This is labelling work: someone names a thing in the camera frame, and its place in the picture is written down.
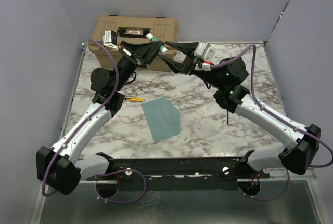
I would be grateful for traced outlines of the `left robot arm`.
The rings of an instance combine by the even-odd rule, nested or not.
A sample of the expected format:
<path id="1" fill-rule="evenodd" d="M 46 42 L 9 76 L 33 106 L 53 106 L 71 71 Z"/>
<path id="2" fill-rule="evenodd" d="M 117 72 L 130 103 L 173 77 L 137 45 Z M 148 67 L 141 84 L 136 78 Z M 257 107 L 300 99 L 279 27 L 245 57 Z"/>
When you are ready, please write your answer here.
<path id="1" fill-rule="evenodd" d="M 123 55 L 114 63 L 113 70 L 102 70 L 94 81 L 95 98 L 77 124 L 50 148 L 41 147 L 36 154 L 37 177 L 42 182 L 41 193 L 44 197 L 53 195 L 46 188 L 53 188 L 54 193 L 71 193 L 80 181 L 100 176 L 110 179 L 115 167 L 105 154 L 96 154 L 89 159 L 80 159 L 84 148 L 95 134 L 109 122 L 122 107 L 125 96 L 120 93 L 129 77 L 139 66 L 153 62 L 164 46 L 161 40 L 144 44 L 116 45 L 103 41 L 92 41 L 108 56 L 113 56 L 108 48 L 116 49 Z"/>

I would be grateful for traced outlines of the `green white glue stick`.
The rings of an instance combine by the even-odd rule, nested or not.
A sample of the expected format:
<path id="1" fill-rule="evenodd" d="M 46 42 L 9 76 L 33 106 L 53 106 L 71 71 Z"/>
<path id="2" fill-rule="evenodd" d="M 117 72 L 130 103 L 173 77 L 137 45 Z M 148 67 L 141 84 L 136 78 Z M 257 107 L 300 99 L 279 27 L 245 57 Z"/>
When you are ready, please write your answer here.
<path id="1" fill-rule="evenodd" d="M 159 50 L 162 54 L 165 54 L 168 51 L 168 49 L 164 45 L 161 45 Z"/>

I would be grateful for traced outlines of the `white glue stick cap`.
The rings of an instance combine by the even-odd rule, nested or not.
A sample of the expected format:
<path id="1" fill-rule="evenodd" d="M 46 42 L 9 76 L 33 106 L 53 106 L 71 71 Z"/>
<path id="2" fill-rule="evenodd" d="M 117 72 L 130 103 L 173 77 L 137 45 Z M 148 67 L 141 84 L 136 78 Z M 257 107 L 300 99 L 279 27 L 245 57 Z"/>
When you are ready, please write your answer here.
<path id="1" fill-rule="evenodd" d="M 155 36 L 153 36 L 151 33 L 148 33 L 148 34 L 146 35 L 146 38 L 147 38 L 149 41 L 151 41 L 151 42 L 158 41 L 158 39 L 157 39 Z"/>

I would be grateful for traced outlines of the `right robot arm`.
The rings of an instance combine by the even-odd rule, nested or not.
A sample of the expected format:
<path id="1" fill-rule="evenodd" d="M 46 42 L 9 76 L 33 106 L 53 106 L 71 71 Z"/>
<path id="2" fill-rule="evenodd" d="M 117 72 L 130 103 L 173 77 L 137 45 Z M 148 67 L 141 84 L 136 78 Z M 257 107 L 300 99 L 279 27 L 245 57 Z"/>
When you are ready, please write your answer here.
<path id="1" fill-rule="evenodd" d="M 298 175 L 305 174 L 319 148 L 320 128 L 289 119 L 258 100 L 253 88 L 242 86 L 248 76 L 253 76 L 246 70 L 241 58 L 243 52 L 214 65 L 211 62 L 213 49 L 208 43 L 166 44 L 186 56 L 182 63 L 165 55 L 159 56 L 174 73 L 194 75 L 217 88 L 213 96 L 222 109 L 257 124 L 281 143 L 277 148 L 247 152 L 239 164 L 239 172 L 243 177 L 250 178 L 258 171 L 272 168 L 285 168 Z"/>

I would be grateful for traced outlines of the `teal envelope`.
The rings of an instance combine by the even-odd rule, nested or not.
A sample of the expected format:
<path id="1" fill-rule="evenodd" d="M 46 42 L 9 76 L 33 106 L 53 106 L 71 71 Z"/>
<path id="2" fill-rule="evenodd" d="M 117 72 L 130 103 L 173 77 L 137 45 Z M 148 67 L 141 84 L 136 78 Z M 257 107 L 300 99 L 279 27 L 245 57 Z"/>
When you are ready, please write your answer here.
<path id="1" fill-rule="evenodd" d="M 167 98 L 142 104 L 154 143 L 180 133 L 180 111 Z"/>

